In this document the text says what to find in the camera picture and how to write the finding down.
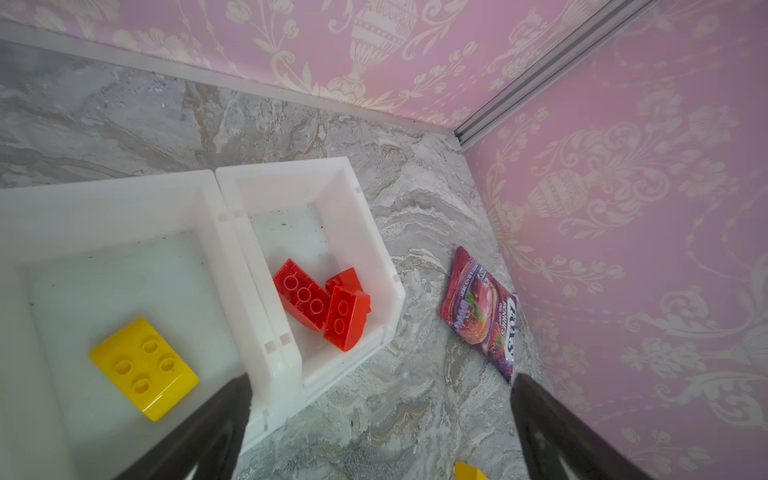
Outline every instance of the candy bag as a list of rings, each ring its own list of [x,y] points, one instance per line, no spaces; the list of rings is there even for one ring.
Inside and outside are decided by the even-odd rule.
[[[507,380],[513,370],[518,301],[464,247],[456,249],[440,316]]]

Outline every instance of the red block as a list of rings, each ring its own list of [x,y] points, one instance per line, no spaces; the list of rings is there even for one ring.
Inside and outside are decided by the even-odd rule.
[[[273,277],[283,308],[306,328],[319,332],[328,319],[331,297],[323,288],[288,259]]]
[[[338,285],[333,287],[323,338],[343,352],[350,351],[362,336],[370,305],[371,296],[362,291]]]
[[[354,268],[344,270],[332,279],[328,280],[326,282],[326,290],[328,290],[328,293],[333,293],[333,287],[336,285],[343,286],[348,290],[352,290],[353,292],[362,292],[360,280],[357,279],[357,273],[355,272]]]

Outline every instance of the white bin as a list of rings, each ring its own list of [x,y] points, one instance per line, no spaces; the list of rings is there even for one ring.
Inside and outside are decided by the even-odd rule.
[[[267,417],[282,354],[226,220],[210,170],[0,191],[0,476],[113,478],[244,370],[250,442],[284,422]],[[200,377],[157,423],[88,358],[137,314]]]
[[[291,416],[392,341],[405,290],[346,157],[222,167],[216,178],[294,374],[284,404]],[[289,258],[321,286],[355,268],[372,311],[347,353],[286,314],[272,276]]]

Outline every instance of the yellow block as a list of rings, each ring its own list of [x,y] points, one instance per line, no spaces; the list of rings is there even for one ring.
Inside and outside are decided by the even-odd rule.
[[[456,480],[488,480],[478,468],[456,462]]]
[[[91,360],[153,422],[200,383],[143,318],[100,343],[91,351]]]

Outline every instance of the pink wallpaper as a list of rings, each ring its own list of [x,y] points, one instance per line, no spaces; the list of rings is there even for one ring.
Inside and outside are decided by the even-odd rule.
[[[467,153],[556,395],[652,476],[768,474],[768,3],[662,0]]]
[[[0,0],[0,18],[456,127],[607,0]]]

